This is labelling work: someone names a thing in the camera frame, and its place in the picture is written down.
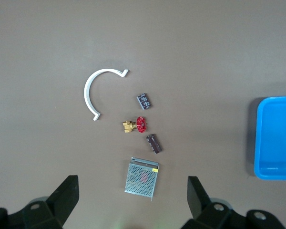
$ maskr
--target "gray tabletop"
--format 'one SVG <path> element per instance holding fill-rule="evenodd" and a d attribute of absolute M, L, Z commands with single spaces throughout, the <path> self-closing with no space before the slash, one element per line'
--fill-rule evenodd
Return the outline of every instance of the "gray tabletop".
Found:
<path fill-rule="evenodd" d="M 93 81 L 93 121 L 83 89 L 103 68 L 130 71 Z M 255 101 L 281 95 L 286 1 L 0 0 L 0 207 L 13 213 L 78 175 L 64 228 L 178 229 L 198 176 L 238 213 L 286 226 L 286 181 L 253 173 Z M 138 116 L 147 132 L 124 133 Z M 124 192 L 132 156 L 160 164 L 152 202 Z"/>

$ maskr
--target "red round knob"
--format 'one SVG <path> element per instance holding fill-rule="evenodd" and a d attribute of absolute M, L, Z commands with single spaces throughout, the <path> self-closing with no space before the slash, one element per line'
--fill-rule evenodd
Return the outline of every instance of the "red round knob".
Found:
<path fill-rule="evenodd" d="M 144 133 L 146 130 L 146 121 L 143 117 L 137 118 L 137 128 L 140 133 Z"/>

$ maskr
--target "perforated metal casing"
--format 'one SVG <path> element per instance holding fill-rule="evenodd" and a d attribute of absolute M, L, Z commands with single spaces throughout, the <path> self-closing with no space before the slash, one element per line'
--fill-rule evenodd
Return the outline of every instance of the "perforated metal casing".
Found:
<path fill-rule="evenodd" d="M 127 173 L 125 192 L 153 198 L 159 164 L 132 157 Z"/>

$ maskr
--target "curved hook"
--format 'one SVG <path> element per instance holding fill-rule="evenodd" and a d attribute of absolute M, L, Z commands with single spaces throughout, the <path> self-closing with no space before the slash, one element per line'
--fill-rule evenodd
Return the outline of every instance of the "curved hook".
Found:
<path fill-rule="evenodd" d="M 85 98 L 85 102 L 87 104 L 87 107 L 89 108 L 89 110 L 95 115 L 95 117 L 93 118 L 94 121 L 96 121 L 101 113 L 99 113 L 94 106 L 91 103 L 90 100 L 90 95 L 89 95 L 89 91 L 90 91 L 90 87 L 92 84 L 92 81 L 99 75 L 105 72 L 112 72 L 115 73 L 117 75 L 119 75 L 120 77 L 124 77 L 127 73 L 128 73 L 128 69 L 125 69 L 123 72 L 120 72 L 118 70 L 115 69 L 101 69 L 96 71 L 95 73 L 93 73 L 87 80 L 86 84 L 85 84 L 85 88 L 84 88 L 84 98 Z"/>

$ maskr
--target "blue tray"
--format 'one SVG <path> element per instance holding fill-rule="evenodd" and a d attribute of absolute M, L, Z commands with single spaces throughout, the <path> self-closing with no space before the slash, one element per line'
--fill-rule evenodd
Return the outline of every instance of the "blue tray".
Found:
<path fill-rule="evenodd" d="M 261 179 L 286 180 L 286 97 L 258 106 L 254 171 Z"/>

